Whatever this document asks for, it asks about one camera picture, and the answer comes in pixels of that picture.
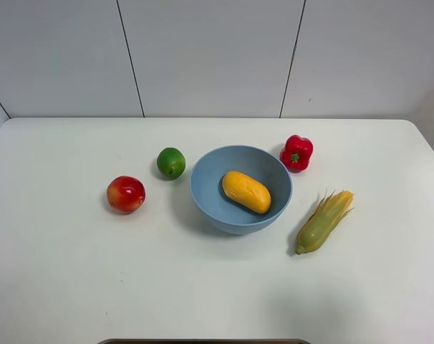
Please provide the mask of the yellow mango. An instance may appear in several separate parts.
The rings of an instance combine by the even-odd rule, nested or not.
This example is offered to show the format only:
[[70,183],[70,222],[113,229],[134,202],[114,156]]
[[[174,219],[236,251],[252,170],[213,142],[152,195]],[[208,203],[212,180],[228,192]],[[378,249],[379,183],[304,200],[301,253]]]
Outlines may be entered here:
[[271,207],[271,194],[265,185],[238,171],[229,171],[222,180],[225,195],[257,214],[265,214]]

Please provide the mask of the red bell pepper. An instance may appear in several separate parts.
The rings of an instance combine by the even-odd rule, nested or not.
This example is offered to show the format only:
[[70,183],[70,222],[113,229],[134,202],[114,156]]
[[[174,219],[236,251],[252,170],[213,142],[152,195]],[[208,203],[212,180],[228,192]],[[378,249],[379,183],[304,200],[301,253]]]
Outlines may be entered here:
[[282,148],[279,159],[292,173],[305,171],[314,151],[313,143],[299,135],[289,137]]

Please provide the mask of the blue plastic bowl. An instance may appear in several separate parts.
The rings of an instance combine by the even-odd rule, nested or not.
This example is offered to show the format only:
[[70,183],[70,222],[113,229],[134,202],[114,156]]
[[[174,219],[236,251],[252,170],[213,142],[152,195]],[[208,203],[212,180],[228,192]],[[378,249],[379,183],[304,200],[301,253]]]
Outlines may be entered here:
[[[231,200],[223,190],[230,171],[246,174],[267,187],[271,206],[265,214]],[[291,200],[293,185],[284,164],[272,154],[247,145],[216,148],[194,165],[190,177],[191,197],[212,226],[229,234],[245,235],[272,224]]]

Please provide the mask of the corn cob with husk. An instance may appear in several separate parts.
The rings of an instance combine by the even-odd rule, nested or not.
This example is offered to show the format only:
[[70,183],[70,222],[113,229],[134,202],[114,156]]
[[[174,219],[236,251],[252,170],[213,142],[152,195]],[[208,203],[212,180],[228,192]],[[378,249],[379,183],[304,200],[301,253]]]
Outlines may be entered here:
[[295,254],[317,251],[326,242],[338,224],[352,211],[354,194],[351,191],[331,193],[317,204],[313,214],[296,236]]

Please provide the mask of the green lime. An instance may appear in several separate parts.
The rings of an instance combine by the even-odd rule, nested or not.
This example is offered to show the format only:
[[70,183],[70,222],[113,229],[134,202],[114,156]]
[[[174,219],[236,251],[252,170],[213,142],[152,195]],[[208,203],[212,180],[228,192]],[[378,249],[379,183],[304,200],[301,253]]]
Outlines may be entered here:
[[185,170],[186,161],[184,155],[177,148],[164,148],[158,155],[158,170],[168,179],[179,178]]

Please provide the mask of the red apple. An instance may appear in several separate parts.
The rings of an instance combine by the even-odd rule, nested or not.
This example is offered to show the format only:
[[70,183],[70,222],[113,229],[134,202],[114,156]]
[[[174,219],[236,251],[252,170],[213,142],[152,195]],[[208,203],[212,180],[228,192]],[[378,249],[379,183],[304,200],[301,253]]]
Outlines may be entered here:
[[132,176],[119,176],[107,187],[108,204],[116,211],[131,214],[145,201],[145,187]]

